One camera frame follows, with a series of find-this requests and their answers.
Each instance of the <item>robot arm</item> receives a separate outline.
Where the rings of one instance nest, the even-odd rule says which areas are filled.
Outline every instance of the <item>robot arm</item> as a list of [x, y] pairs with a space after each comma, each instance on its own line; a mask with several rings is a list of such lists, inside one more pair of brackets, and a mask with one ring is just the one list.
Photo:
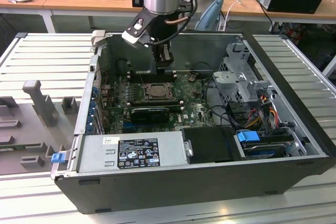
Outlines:
[[[122, 38], [137, 47], [139, 44], [152, 47], [158, 68], [167, 67], [173, 62], [170, 53], [170, 40], [182, 31], [197, 10], [197, 0], [189, 3], [181, 0], [144, 0], [144, 9], [138, 13]], [[180, 13], [188, 16], [178, 18]]]

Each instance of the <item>warning label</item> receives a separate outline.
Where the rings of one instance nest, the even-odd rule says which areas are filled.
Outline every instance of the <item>warning label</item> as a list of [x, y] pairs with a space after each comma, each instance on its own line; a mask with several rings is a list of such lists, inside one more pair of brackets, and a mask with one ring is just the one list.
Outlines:
[[118, 142], [118, 168], [160, 166], [157, 138], [120, 140]]

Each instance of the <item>white cable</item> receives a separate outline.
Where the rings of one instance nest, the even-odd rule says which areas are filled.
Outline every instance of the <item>white cable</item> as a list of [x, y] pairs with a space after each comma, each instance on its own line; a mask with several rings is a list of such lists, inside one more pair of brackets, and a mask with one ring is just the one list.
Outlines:
[[230, 10], [231, 10], [231, 8], [232, 8], [235, 4], [237, 4], [237, 3], [242, 4], [239, 0], [236, 0], [236, 2], [234, 2], [234, 3], [231, 4], [229, 10], [227, 10], [226, 17], [225, 17], [225, 21], [224, 21], [223, 31], [225, 31], [225, 29], [226, 29], [226, 25], [227, 25], [227, 17], [229, 16]]
[[240, 3], [240, 4], [242, 4], [242, 2], [240, 2], [239, 0], [236, 0], [236, 2], [234, 2], [234, 3], [232, 3], [232, 4], [231, 4], [231, 6], [230, 6], [229, 10], [227, 10], [226, 17], [225, 17], [225, 20], [224, 20], [224, 27], [223, 27], [223, 31], [225, 31], [225, 29], [226, 29], [226, 25], [227, 25], [227, 18], [228, 18], [228, 16], [229, 16], [230, 10], [231, 10], [231, 8], [232, 8], [232, 7], [233, 7], [235, 4], [237, 4], [237, 3]]

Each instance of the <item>motherboard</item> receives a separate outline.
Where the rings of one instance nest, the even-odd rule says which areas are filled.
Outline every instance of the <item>motherboard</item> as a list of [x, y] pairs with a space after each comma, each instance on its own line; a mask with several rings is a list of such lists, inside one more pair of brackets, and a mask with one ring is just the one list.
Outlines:
[[192, 78], [190, 73], [175, 73], [166, 80], [139, 74], [119, 77], [108, 85], [105, 93], [109, 95], [103, 97], [106, 133], [214, 126], [204, 100], [205, 79]]

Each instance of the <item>barcode sticker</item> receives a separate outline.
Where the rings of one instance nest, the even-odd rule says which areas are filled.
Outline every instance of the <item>barcode sticker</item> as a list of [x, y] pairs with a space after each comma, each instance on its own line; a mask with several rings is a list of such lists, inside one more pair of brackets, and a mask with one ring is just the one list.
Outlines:
[[118, 144], [119, 140], [118, 136], [103, 137], [103, 144]]

